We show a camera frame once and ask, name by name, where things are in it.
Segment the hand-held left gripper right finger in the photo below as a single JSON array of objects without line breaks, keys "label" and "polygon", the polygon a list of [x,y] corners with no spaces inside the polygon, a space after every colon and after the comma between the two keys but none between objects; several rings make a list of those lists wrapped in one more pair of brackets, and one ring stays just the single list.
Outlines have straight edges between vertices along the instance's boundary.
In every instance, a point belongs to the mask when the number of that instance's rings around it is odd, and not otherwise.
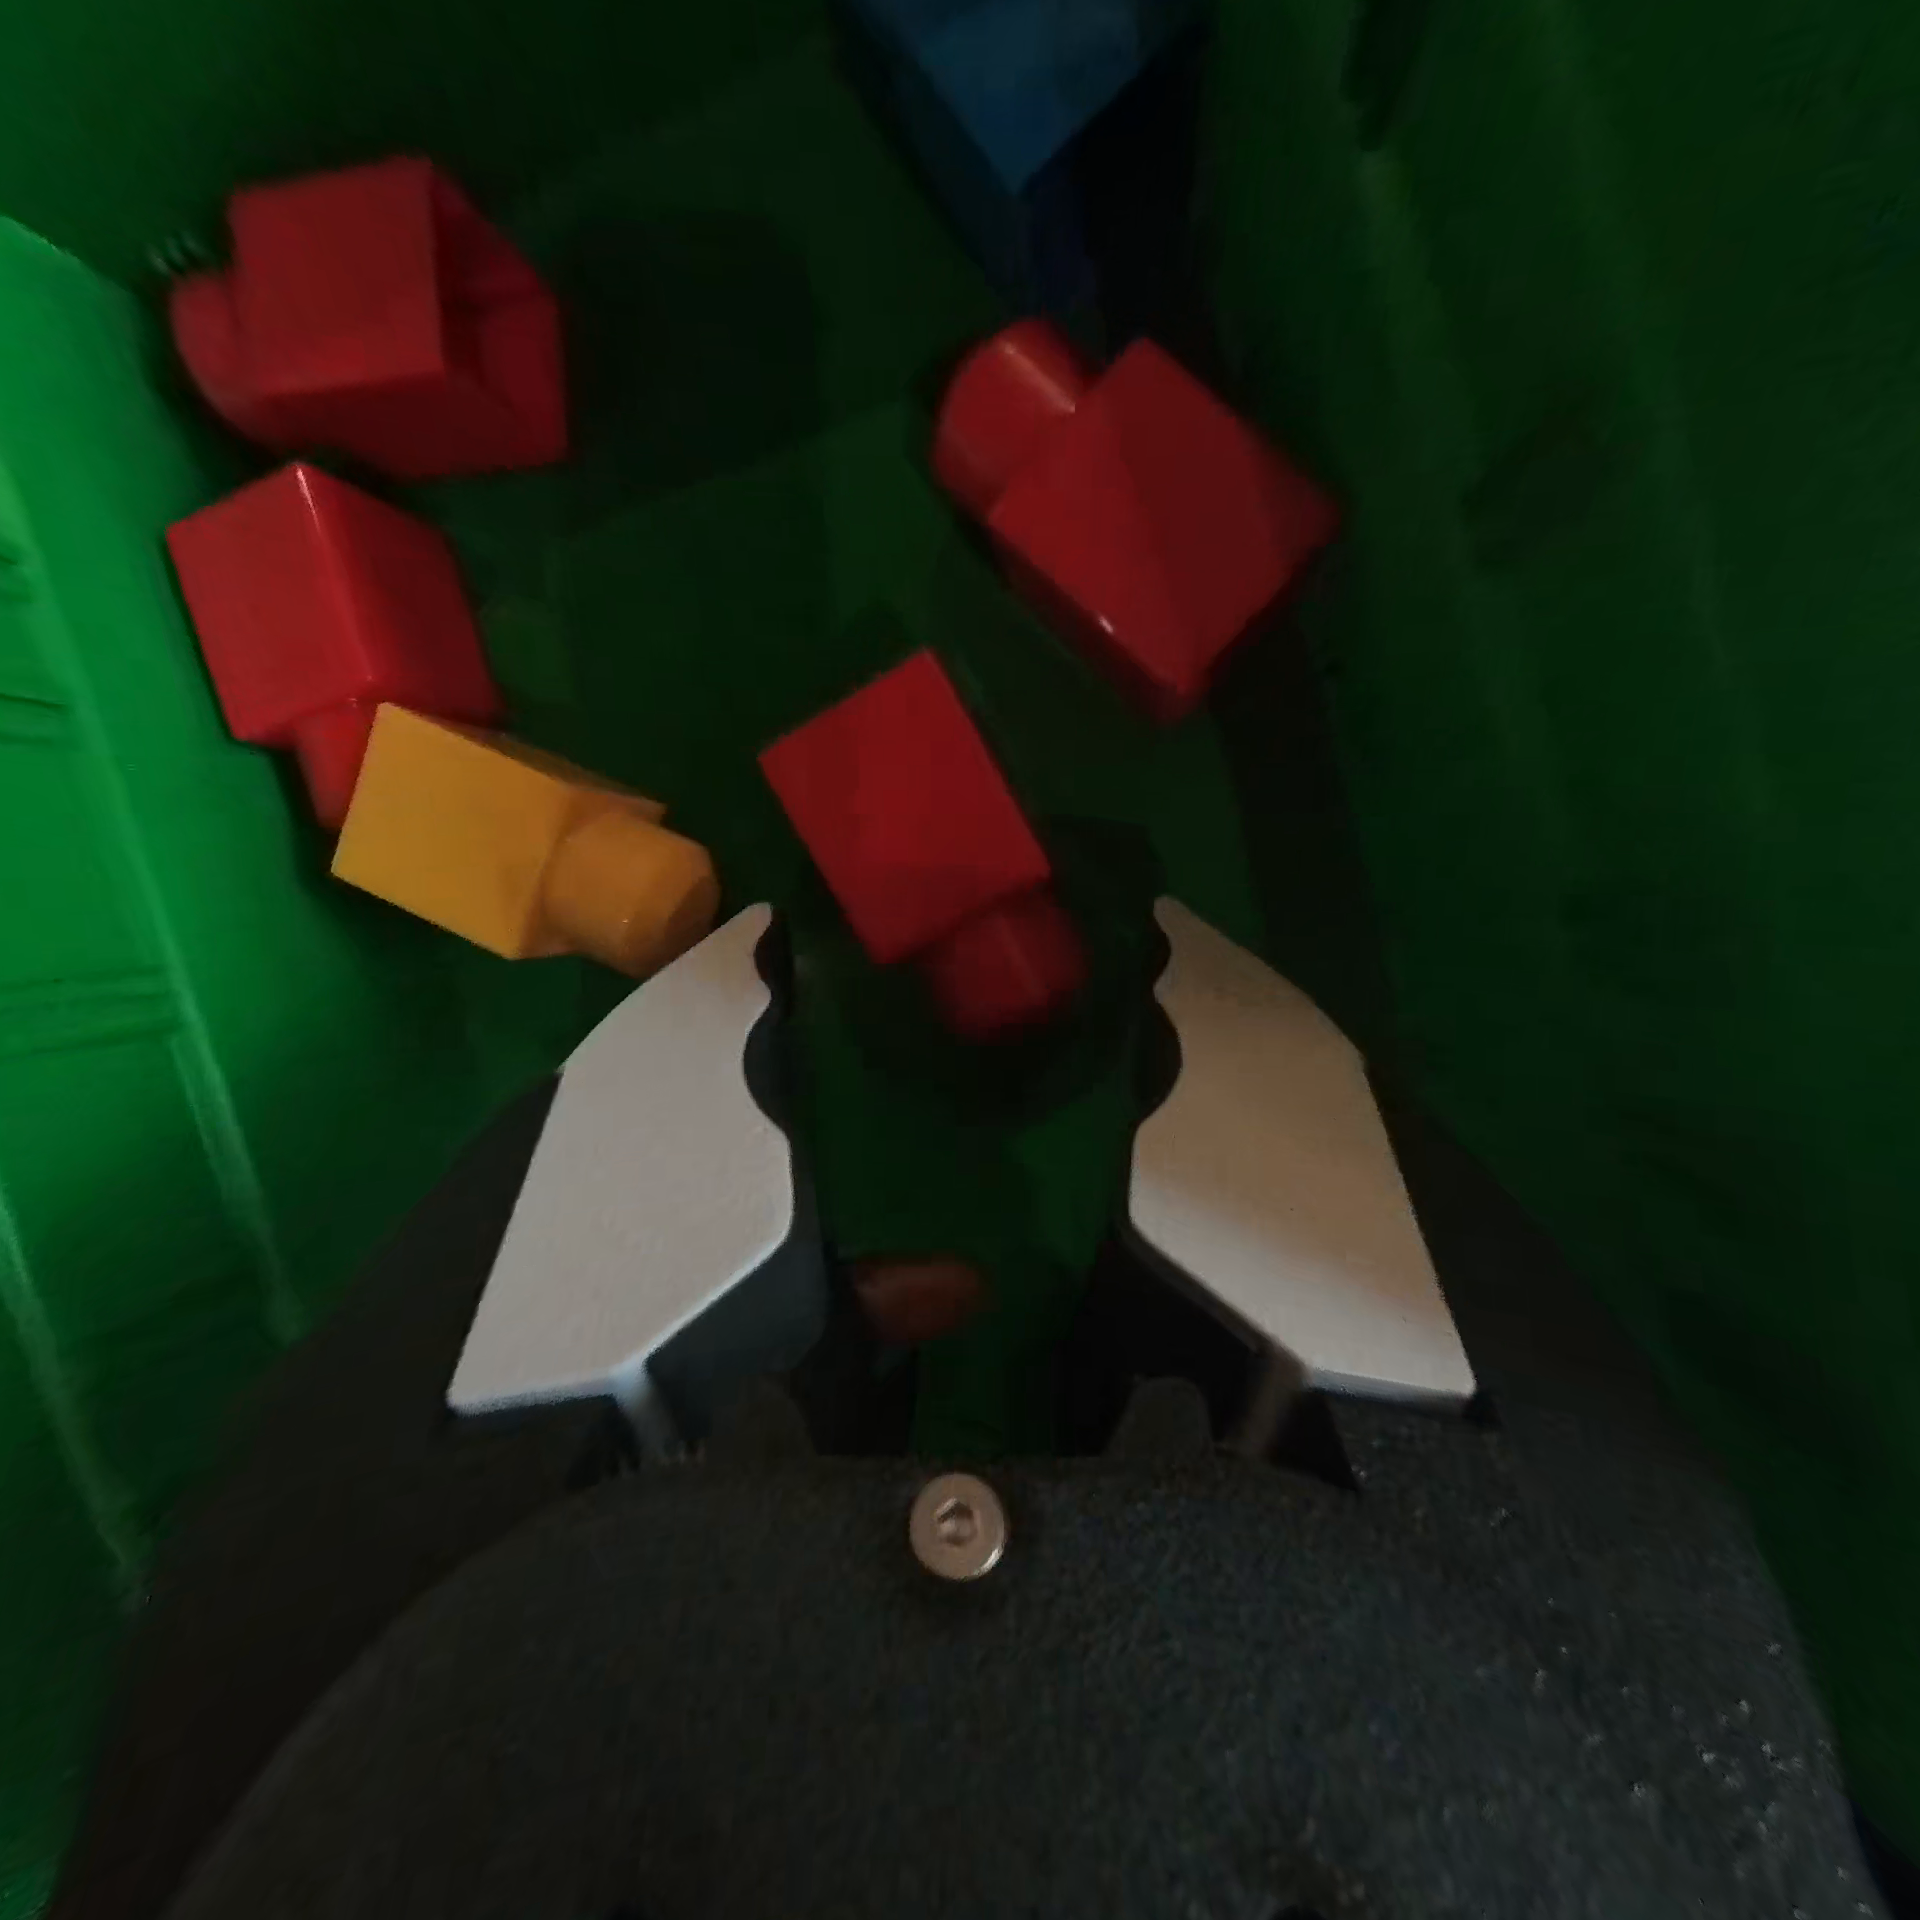
[{"label": "hand-held left gripper right finger", "polygon": [[1358,1048],[1187,904],[1155,926],[1179,1062],[1125,1225],[1255,1362],[1230,1448],[1274,1449],[1309,1396],[1467,1417],[1478,1380]]}]

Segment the yellow mega block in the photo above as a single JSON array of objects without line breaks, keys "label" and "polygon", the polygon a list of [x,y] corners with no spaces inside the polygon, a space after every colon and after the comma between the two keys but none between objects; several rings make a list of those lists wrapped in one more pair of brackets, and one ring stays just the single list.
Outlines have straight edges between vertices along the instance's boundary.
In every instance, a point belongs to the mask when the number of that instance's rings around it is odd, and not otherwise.
[{"label": "yellow mega block", "polygon": [[509,736],[378,708],[329,868],[513,962],[628,979],[715,926],[713,857],[666,804]]}]

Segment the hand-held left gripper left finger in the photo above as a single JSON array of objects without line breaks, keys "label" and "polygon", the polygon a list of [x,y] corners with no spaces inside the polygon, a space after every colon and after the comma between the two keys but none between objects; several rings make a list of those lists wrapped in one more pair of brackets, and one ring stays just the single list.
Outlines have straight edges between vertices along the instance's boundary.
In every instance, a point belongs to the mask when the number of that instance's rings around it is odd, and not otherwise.
[{"label": "hand-held left gripper left finger", "polygon": [[611,1401],[694,1449],[826,1330],[826,1249],[783,1128],[778,913],[735,913],[564,1062],[449,1378],[449,1412]]}]

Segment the red mega block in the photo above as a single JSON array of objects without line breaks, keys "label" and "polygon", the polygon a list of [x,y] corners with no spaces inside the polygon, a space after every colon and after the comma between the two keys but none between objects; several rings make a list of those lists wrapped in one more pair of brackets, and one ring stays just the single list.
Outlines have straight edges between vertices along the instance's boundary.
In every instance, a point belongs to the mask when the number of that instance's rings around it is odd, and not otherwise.
[{"label": "red mega block", "polygon": [[229,735],[290,755],[329,832],[379,707],[478,727],[505,708],[446,537],[321,467],[172,521],[164,548]]},{"label": "red mega block", "polygon": [[433,161],[245,188],[229,241],[219,271],[173,281],[166,320],[242,440],[403,483],[567,459],[561,305]]},{"label": "red mega block", "polygon": [[1178,726],[1338,534],[1332,494],[1150,338],[1092,367],[1047,320],[971,347],[931,468],[1013,587]]},{"label": "red mega block", "polygon": [[758,752],[857,946],[964,1040],[1057,1020],[1087,948],[946,666],[916,651]]}]

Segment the person's left hand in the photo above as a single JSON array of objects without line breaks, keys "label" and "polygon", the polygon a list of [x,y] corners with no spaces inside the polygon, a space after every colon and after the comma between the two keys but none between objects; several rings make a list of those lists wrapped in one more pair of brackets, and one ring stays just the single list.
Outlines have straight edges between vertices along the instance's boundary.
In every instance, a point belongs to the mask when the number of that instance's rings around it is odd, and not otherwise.
[{"label": "person's left hand", "polygon": [[874,1256],[849,1270],[877,1340],[919,1347],[959,1330],[989,1299],[981,1271],[955,1256]]}]

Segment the blue mega block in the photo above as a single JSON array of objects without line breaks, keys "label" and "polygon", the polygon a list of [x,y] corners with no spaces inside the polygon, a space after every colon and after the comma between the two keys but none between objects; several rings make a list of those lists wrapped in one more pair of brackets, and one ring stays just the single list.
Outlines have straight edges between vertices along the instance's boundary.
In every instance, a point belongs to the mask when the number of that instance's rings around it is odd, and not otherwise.
[{"label": "blue mega block", "polygon": [[850,75],[939,178],[1018,198],[1197,24],[1188,2],[841,2]]}]

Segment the green plastic bin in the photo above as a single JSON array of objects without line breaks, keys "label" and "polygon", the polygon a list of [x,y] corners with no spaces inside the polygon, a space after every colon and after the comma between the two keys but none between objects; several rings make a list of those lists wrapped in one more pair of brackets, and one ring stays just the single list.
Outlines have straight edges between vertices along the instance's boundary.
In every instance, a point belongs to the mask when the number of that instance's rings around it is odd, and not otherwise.
[{"label": "green plastic bin", "polygon": [[[227,188],[427,150],[535,239],[666,239],[718,410],[612,387],[635,478],[469,490],[502,673],[561,739],[625,609],[770,664],[855,615],[964,643],[1015,743],[1068,660],[907,481],[905,379],[989,313],[830,78],[822,4],[5,4],[5,463],[162,576],[238,476],[161,393],[157,267]],[[1758,1502],[1878,1836],[1915,1858],[1915,4],[1226,4],[1188,353],[1330,458],[1327,707],[1239,674],[1142,763],[1178,878],[1266,926],[1650,1342]],[[76,1825],[161,1507],[289,1332],[487,1110],[609,1006],[294,876],[294,800],[214,745],[175,615],[6,655],[83,743],[9,743],[42,849],[5,913],[61,1130],[5,1148],[5,1915]]]}]

